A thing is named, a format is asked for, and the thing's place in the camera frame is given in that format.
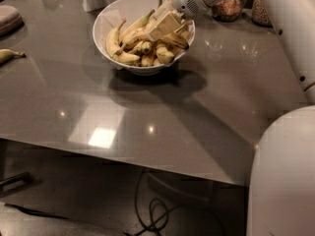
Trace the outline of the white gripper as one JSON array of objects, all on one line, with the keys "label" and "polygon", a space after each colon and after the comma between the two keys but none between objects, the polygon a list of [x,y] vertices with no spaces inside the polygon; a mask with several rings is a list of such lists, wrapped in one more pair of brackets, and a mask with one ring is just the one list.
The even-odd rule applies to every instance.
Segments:
[{"label": "white gripper", "polygon": [[157,41],[181,25],[181,17],[171,12],[174,8],[183,13],[185,17],[194,18],[204,15],[221,0],[165,0],[151,15],[157,21],[147,30],[147,38]]}]

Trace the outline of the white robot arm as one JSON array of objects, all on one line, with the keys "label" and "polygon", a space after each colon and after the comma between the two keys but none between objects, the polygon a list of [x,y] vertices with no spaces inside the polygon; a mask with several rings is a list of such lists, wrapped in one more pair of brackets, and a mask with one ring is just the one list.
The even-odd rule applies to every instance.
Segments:
[{"label": "white robot arm", "polygon": [[[192,18],[220,0],[166,0]],[[246,236],[315,236],[315,0],[262,0],[309,105],[275,121],[256,150]]]}]

